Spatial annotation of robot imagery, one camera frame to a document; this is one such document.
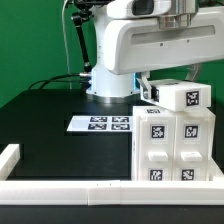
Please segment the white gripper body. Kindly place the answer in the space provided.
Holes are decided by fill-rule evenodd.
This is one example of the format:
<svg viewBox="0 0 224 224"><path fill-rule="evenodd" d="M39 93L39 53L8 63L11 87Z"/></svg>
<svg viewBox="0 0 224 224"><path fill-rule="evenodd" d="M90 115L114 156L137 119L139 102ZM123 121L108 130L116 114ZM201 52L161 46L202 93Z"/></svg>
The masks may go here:
<svg viewBox="0 0 224 224"><path fill-rule="evenodd" d="M194 0L114 0L106 7L105 67L145 72L224 58L224 6Z"/></svg>

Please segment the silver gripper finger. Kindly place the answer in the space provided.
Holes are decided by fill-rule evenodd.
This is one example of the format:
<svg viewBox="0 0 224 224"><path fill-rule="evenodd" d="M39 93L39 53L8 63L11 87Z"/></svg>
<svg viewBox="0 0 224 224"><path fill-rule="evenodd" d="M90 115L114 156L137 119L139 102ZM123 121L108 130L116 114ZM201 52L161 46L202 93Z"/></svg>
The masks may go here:
<svg viewBox="0 0 224 224"><path fill-rule="evenodd" d="M141 99L149 102L156 101L158 99L158 89L152 86L149 82L150 72L140 72L137 75L137 81L140 84L140 95Z"/></svg>
<svg viewBox="0 0 224 224"><path fill-rule="evenodd" d="M201 72L202 64L192 64L188 67L188 74L186 76L187 81L196 81L200 72Z"/></svg>

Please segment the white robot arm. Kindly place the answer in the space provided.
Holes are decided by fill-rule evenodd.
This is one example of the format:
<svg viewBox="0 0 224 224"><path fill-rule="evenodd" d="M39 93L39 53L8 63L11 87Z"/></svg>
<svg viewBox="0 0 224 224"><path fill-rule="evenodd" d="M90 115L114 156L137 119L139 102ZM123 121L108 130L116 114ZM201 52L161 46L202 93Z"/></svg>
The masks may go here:
<svg viewBox="0 0 224 224"><path fill-rule="evenodd" d="M88 95L118 101L133 75L224 59L224 6L199 0L109 0L93 4L97 63Z"/></svg>

